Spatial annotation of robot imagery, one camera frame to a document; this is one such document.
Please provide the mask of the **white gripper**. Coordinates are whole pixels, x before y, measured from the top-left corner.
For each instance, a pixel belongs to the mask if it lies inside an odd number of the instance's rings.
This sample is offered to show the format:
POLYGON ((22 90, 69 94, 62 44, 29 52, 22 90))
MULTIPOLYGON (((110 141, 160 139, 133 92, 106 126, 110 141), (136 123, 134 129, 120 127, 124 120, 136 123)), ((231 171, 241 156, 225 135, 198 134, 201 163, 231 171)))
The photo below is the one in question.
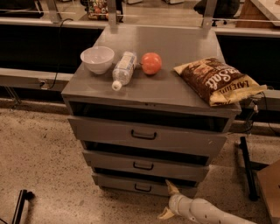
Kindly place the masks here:
POLYGON ((165 183, 167 184, 168 193, 171 197, 169 199, 169 207, 166 206, 158 218, 160 220, 168 220, 175 214, 194 221, 194 216, 191 213, 193 199, 179 193, 179 189, 170 180, 167 179, 165 183))

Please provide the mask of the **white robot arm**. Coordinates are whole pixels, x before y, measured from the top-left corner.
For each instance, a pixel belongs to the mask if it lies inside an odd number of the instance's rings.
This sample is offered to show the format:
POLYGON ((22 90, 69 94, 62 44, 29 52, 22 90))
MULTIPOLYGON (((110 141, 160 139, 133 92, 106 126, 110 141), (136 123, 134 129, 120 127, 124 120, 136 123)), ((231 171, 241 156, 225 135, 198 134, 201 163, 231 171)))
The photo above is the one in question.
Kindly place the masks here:
POLYGON ((253 221, 226 213, 205 199, 186 197, 168 179, 165 183, 167 184, 170 198, 168 206, 158 216, 160 220, 168 220, 178 215, 186 217, 195 224, 256 224, 253 221))

